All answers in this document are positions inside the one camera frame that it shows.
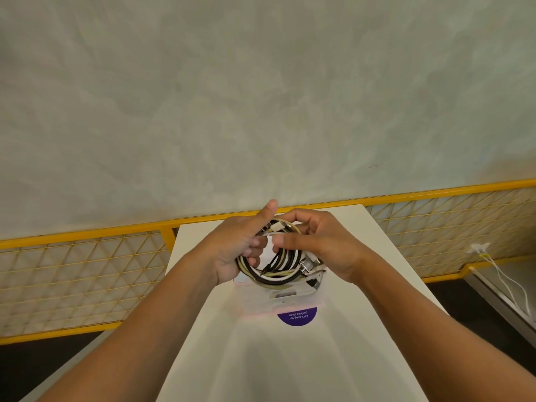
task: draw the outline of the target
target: black floor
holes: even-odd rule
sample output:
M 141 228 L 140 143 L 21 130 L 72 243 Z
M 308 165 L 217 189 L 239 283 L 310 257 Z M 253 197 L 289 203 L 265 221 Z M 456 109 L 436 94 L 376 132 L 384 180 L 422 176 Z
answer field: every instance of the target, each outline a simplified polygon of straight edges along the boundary
M 18 402 L 100 333 L 0 346 L 0 401 Z
M 463 279 L 427 284 L 445 310 L 536 375 L 536 350 Z
M 447 312 L 536 375 L 536 350 L 464 280 L 428 284 Z M 18 402 L 101 332 L 0 346 L 0 401 Z

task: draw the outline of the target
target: person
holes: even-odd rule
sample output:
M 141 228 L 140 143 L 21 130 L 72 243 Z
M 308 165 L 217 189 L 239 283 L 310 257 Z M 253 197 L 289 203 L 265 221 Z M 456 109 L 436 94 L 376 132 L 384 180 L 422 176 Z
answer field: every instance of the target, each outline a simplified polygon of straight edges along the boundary
M 267 240 L 255 235 L 277 206 L 271 200 L 255 216 L 222 222 L 40 401 L 155 400 L 205 299 L 216 285 L 238 274 L 235 258 L 243 254 L 251 265 L 259 265 Z M 273 236 L 273 250 L 310 251 L 338 277 L 358 286 L 429 400 L 536 400 L 535 377 L 440 310 L 330 213 L 294 209 L 279 217 L 300 222 L 303 234 Z

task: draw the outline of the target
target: purple sticker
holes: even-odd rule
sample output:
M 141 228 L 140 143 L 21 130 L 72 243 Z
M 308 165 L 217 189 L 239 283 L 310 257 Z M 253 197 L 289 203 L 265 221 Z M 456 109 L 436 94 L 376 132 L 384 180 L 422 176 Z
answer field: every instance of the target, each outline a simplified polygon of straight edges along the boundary
M 298 310 L 290 313 L 281 313 L 278 316 L 286 324 L 290 324 L 291 326 L 303 326 L 315 318 L 316 308 Z

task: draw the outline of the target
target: metal grid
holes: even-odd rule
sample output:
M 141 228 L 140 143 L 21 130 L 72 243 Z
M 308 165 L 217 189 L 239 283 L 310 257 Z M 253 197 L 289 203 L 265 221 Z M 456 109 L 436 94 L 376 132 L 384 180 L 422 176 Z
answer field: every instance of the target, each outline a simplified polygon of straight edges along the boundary
M 536 253 L 536 188 L 368 206 L 367 210 L 420 277 L 458 272 L 479 260 L 474 242 L 494 258 Z
M 168 262 L 159 231 L 0 250 L 0 337 L 123 320 Z

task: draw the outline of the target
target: person's left hand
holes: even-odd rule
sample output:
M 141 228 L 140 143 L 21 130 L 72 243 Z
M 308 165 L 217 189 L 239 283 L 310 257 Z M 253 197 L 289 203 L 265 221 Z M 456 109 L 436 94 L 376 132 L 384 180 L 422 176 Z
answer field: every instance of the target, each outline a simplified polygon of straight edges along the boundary
M 259 265 L 267 237 L 256 237 L 255 234 L 274 217 L 277 206 L 277 200 L 272 199 L 255 216 L 227 218 L 191 251 L 210 273 L 216 274 L 217 284 L 238 275 L 235 258 L 240 254 L 248 257 L 252 267 Z

